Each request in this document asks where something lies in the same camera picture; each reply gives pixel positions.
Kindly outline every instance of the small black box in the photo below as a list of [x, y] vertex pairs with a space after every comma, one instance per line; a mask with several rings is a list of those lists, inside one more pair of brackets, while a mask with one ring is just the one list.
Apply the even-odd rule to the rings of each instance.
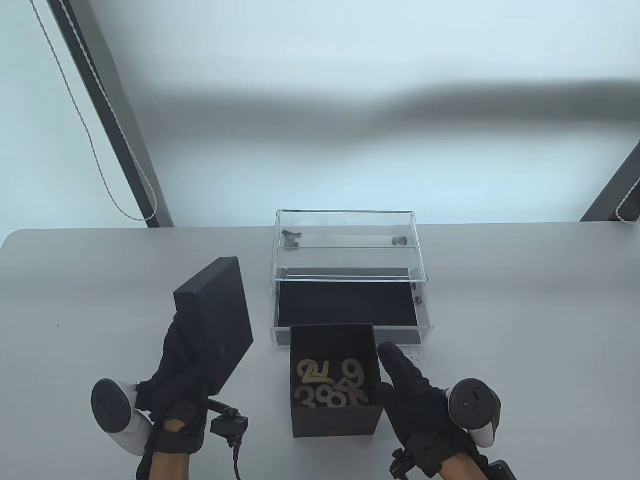
[[[302, 360], [313, 360], [320, 365], [329, 361], [328, 377], [339, 382], [345, 360], [358, 360], [364, 372], [361, 389], [369, 398], [362, 406], [329, 408], [317, 401], [315, 408], [303, 405], [309, 402], [302, 392], [295, 398], [295, 391], [303, 386], [298, 374]], [[377, 388], [380, 384], [380, 364], [376, 352], [373, 325], [293, 325], [291, 326], [291, 422], [293, 437], [373, 435], [380, 421], [382, 406]], [[322, 383], [308, 384], [315, 392]]]
[[187, 344], [199, 355], [218, 348], [209, 395], [217, 395], [253, 343], [240, 263], [220, 257], [173, 292], [176, 315]]

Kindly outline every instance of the blind cord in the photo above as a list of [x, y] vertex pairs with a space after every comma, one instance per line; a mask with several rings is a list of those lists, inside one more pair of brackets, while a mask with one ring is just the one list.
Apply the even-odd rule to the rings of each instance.
[[65, 6], [64, 1], [60, 0], [60, 5], [62, 6], [62, 9], [64, 10], [65, 15], [67, 16], [67, 20], [69, 21], [69, 25], [71, 26], [71, 29], [73, 30], [74, 35], [76, 36], [76, 40], [78, 42], [78, 45], [80, 45], [80, 48], [81, 48], [82, 53], [84, 55], [84, 59], [86, 60], [87, 64], [89, 65], [89, 68], [91, 69], [91, 73], [93, 74], [93, 78], [94, 78], [95, 82], [97, 83], [98, 87], [100, 88], [100, 92], [102, 93], [102, 96], [104, 97], [104, 100], [107, 102], [107, 105], [109, 106], [109, 110], [111, 110], [111, 114], [113, 115], [113, 118], [116, 121], [116, 124], [118, 126], [118, 130], [120, 130], [120, 134], [122, 135], [122, 138], [124, 139], [124, 141], [125, 141], [125, 143], [127, 145], [127, 148], [129, 149], [129, 153], [131, 154], [131, 158], [133, 158], [133, 163], [136, 165], [136, 168], [140, 172], [140, 175], [142, 175], [144, 181], [149, 186], [149, 190], [151, 192], [151, 195], [153, 195], [153, 197], [154, 197], [154, 202], [153, 202], [154, 210], [153, 210], [153, 213], [150, 216], [146, 217], [146, 218], [135, 218], [135, 217], [132, 217], [131, 215], [127, 214], [124, 210], [122, 210], [122, 208], [120, 208], [120, 205], [118, 205], [118, 202], [116, 202], [115, 198], [113, 198], [113, 194], [112, 194], [111, 190], [109, 189], [109, 185], [107, 184], [107, 180], [104, 178], [104, 173], [102, 172], [102, 166], [100, 165], [100, 161], [98, 160], [98, 155], [97, 155], [97, 153], [95, 151], [95, 145], [93, 144], [93, 138], [91, 136], [91, 133], [89, 132], [89, 127], [87, 126], [87, 124], [86, 124], [86, 122], [84, 120], [84, 117], [83, 117], [82, 113], [80, 112], [80, 108], [78, 107], [78, 104], [76, 102], [76, 98], [74, 97], [74, 94], [71, 91], [71, 87], [69, 86], [69, 81], [67, 80], [67, 76], [65, 75], [65, 71], [62, 68], [62, 64], [60, 63], [60, 59], [58, 58], [58, 54], [56, 54], [56, 49], [53, 47], [53, 43], [51, 42], [51, 39], [49, 38], [49, 34], [47, 33], [47, 29], [45, 28], [44, 23], [42, 22], [42, 18], [40, 18], [40, 14], [38, 12], [38, 8], [36, 7], [36, 5], [34, 3], [34, 0], [29, 0], [29, 2], [31, 3], [31, 7], [33, 8], [33, 13], [36, 14], [36, 18], [38, 19], [38, 23], [40, 24], [40, 29], [42, 30], [42, 33], [44, 34], [44, 37], [47, 39], [47, 43], [49, 44], [49, 48], [51, 49], [51, 53], [53, 53], [53, 58], [56, 60], [56, 63], [58, 64], [58, 70], [60, 71], [60, 74], [62, 75], [62, 80], [64, 80], [64, 82], [65, 82], [65, 86], [67, 87], [67, 91], [69, 93], [69, 97], [71, 97], [71, 101], [74, 104], [74, 107], [76, 109], [76, 113], [77, 113], [78, 117], [80, 118], [80, 122], [82, 122], [82, 125], [84, 127], [84, 131], [86, 132], [87, 138], [89, 139], [89, 145], [91, 146], [91, 152], [93, 153], [93, 158], [95, 160], [95, 164], [98, 167], [98, 172], [100, 173], [100, 177], [102, 179], [102, 183], [104, 184], [104, 188], [106, 189], [107, 194], [109, 195], [109, 198], [111, 199], [113, 204], [116, 206], [116, 208], [120, 211], [120, 213], [122, 213], [125, 217], [130, 218], [130, 219], [135, 220], [135, 221], [151, 220], [153, 217], [156, 216], [156, 213], [157, 213], [157, 210], [158, 210], [158, 200], [157, 200], [157, 197], [156, 197], [156, 191], [153, 188], [153, 185], [151, 185], [151, 182], [147, 178], [147, 175], [145, 174], [144, 170], [140, 166], [140, 162], [138, 162], [138, 158], [136, 157], [136, 154], [133, 152], [133, 149], [131, 148], [131, 145], [129, 144], [129, 140], [127, 139], [127, 136], [124, 134], [124, 132], [122, 130], [122, 126], [120, 125], [120, 121], [118, 119], [118, 116], [116, 115], [115, 111], [113, 110], [113, 106], [111, 105], [111, 102], [109, 101], [109, 97], [107, 96], [107, 93], [104, 91], [104, 87], [102, 86], [102, 83], [100, 82], [100, 79], [98, 78], [98, 75], [95, 72], [95, 69], [93, 68], [91, 60], [89, 59], [89, 55], [86, 52], [86, 49], [84, 48], [82, 40], [80, 39], [80, 35], [78, 34], [78, 31], [76, 29], [76, 25], [74, 24], [73, 20], [71, 19], [71, 16], [69, 15], [69, 12], [67, 11], [67, 7]]

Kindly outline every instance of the vr controller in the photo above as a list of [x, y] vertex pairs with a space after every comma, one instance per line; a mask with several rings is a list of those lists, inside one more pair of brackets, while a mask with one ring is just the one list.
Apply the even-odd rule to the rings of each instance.
[[[143, 456], [152, 424], [136, 409], [136, 385], [104, 378], [95, 384], [91, 395], [93, 416], [100, 428], [127, 452]], [[211, 421], [211, 433], [223, 437], [234, 456], [249, 427], [249, 419], [235, 408], [209, 399], [209, 410], [220, 414]]]
[[[478, 447], [489, 448], [495, 441], [500, 424], [502, 403], [498, 395], [475, 378], [467, 378], [445, 391], [449, 416], [461, 429], [467, 430]], [[408, 480], [407, 473], [420, 463], [421, 454], [433, 442], [433, 436], [413, 435], [405, 449], [393, 453], [390, 472], [394, 479]], [[489, 480], [516, 480], [509, 465], [503, 460], [488, 465]]]

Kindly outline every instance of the black glove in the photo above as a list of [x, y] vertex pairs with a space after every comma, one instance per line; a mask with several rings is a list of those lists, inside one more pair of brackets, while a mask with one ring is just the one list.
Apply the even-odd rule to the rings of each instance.
[[[209, 405], [208, 376], [206, 373], [196, 374], [196, 380], [178, 395], [167, 395], [172, 391], [172, 382], [185, 371], [193, 370], [201, 360], [188, 347], [179, 323], [174, 320], [164, 337], [163, 355], [157, 372], [136, 387], [136, 408], [150, 412], [149, 417], [154, 422], [136, 474], [138, 480], [148, 479], [154, 452], [194, 454], [202, 448]], [[178, 433], [172, 433], [164, 429], [166, 420], [179, 420], [185, 426]]]
[[445, 392], [432, 387], [393, 343], [380, 344], [378, 356], [394, 383], [378, 387], [380, 400], [398, 440], [417, 456], [416, 465], [433, 477], [443, 461], [458, 453], [477, 462], [476, 443], [451, 420]]

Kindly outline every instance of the number 3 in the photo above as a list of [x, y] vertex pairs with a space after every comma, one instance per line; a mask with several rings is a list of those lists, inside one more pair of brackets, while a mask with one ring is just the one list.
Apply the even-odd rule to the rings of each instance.
[[315, 408], [316, 404], [314, 403], [314, 397], [316, 396], [316, 394], [314, 393], [314, 389], [306, 385], [302, 385], [301, 387], [296, 388], [296, 391], [293, 392], [293, 396], [296, 399], [299, 399], [302, 392], [306, 392], [308, 395], [306, 400], [302, 400], [302, 405]]

